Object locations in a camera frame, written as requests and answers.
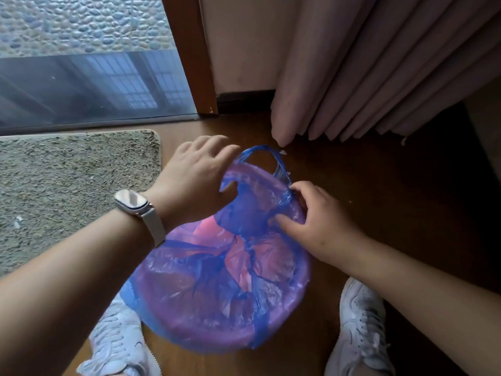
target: forearm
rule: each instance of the forearm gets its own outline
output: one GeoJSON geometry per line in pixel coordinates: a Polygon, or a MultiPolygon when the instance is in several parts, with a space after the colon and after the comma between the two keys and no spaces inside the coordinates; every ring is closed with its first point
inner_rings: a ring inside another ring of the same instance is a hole
{"type": "Polygon", "coordinates": [[[365,239],[343,269],[378,292],[470,375],[494,375],[501,297],[365,239]]]}
{"type": "Polygon", "coordinates": [[[3,278],[0,368],[62,373],[152,248],[140,219],[113,210],[3,278]]]}

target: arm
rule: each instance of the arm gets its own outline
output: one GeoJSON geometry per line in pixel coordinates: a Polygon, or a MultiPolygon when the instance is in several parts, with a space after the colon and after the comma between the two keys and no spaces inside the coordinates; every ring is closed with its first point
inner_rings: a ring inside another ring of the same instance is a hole
{"type": "MultiPolygon", "coordinates": [[[[167,232],[236,197],[219,188],[239,152],[224,136],[182,144],[145,196],[167,232]]],[[[140,219],[113,210],[0,280],[0,369],[63,373],[125,280],[153,249],[140,219]]]]}
{"type": "Polygon", "coordinates": [[[320,187],[291,188],[304,197],[308,214],[304,225],[278,215],[287,234],[379,293],[469,375],[499,374],[501,296],[368,238],[320,187]]]}

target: hand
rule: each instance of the hand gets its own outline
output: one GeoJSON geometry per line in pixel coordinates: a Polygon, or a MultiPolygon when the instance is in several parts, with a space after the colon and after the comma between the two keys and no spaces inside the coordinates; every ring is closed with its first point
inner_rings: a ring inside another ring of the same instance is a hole
{"type": "Polygon", "coordinates": [[[365,234],[323,188],[308,181],[296,182],[290,188],[301,193],[306,203],[306,222],[299,224],[279,214],[276,219],[280,227],[317,259],[343,269],[365,234]]]}
{"type": "Polygon", "coordinates": [[[181,144],[144,193],[166,229],[207,218],[237,195],[237,183],[219,191],[222,177],[240,152],[225,136],[200,136],[181,144]]]}

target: wooden door frame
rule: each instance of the wooden door frame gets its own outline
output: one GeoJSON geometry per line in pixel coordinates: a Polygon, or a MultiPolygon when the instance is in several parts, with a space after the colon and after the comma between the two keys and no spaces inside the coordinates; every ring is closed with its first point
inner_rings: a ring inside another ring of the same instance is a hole
{"type": "Polygon", "coordinates": [[[217,114],[216,91],[199,0],[162,0],[199,114],[217,114]]]}

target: white watch strap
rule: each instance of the white watch strap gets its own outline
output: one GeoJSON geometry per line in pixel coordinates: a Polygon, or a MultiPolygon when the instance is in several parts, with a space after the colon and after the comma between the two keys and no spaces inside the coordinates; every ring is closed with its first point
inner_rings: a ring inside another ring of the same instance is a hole
{"type": "Polygon", "coordinates": [[[142,214],[141,219],[150,230],[150,233],[153,236],[153,240],[155,241],[156,248],[165,241],[165,229],[163,227],[162,221],[155,211],[155,208],[151,208],[150,210],[142,214]]]}

